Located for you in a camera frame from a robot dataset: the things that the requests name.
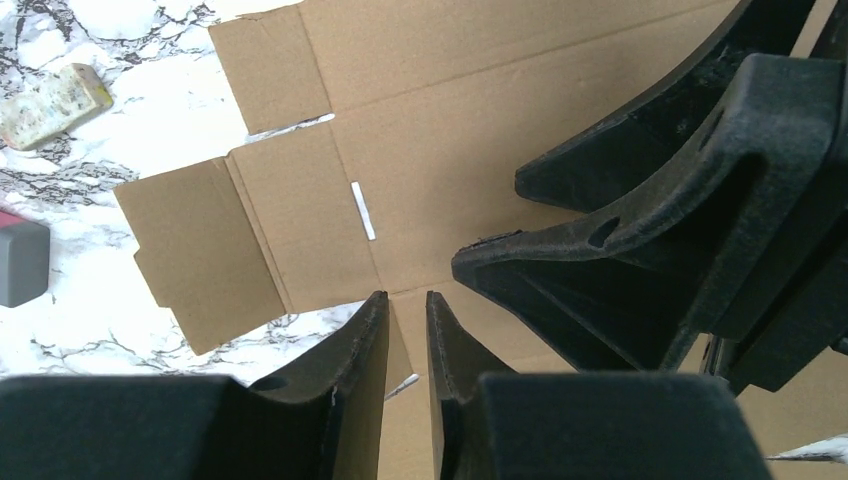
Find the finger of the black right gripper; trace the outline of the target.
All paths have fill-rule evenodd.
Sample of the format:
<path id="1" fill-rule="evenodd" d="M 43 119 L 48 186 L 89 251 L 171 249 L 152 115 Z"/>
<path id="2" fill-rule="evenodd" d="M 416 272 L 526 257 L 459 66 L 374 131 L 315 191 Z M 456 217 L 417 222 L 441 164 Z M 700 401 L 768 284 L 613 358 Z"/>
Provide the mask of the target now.
<path id="1" fill-rule="evenodd" d="M 746 57 L 790 54 L 813 6 L 812 0 L 739 2 L 654 85 L 518 168 L 516 194 L 589 213 L 630 192 L 694 134 Z"/>
<path id="2" fill-rule="evenodd" d="M 753 54 L 689 138 L 633 113 L 521 168 L 581 212 L 461 249 L 454 278 L 582 371 L 678 368 L 722 342 L 734 390 L 775 391 L 847 336 L 847 82 L 838 60 Z"/>

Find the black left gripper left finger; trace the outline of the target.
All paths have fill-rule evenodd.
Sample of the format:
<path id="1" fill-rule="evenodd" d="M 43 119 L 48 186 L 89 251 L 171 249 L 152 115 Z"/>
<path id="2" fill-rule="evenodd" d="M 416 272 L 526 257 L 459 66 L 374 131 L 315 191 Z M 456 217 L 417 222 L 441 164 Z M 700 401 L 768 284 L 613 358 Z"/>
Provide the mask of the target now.
<path id="1" fill-rule="evenodd" d="M 390 305 L 243 385 L 228 376 L 22 376 L 1 384 L 5 479 L 374 479 Z"/>

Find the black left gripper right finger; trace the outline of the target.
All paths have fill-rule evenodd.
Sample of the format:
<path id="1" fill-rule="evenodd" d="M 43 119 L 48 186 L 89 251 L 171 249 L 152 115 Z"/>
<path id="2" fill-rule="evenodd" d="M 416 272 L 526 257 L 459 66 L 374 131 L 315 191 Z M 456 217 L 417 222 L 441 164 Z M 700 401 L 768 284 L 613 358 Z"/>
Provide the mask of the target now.
<path id="1" fill-rule="evenodd" d="M 726 384 L 663 372 L 519 373 L 426 297 L 439 479 L 767 479 Z"/>

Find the brown cardboard box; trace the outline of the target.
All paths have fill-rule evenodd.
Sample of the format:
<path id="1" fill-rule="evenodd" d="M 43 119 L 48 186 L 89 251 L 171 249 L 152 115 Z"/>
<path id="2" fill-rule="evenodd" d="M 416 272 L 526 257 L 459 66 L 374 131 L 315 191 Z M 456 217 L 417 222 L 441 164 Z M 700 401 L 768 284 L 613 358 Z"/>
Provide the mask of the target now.
<path id="1" fill-rule="evenodd" d="M 254 141 L 118 187 L 158 305 L 198 354 L 390 295 L 378 475 L 434 475 L 425 297 L 513 366 L 566 364 L 452 278 L 474 240 L 570 213 L 515 170 L 646 90 L 739 1 L 304 1 L 210 28 Z"/>

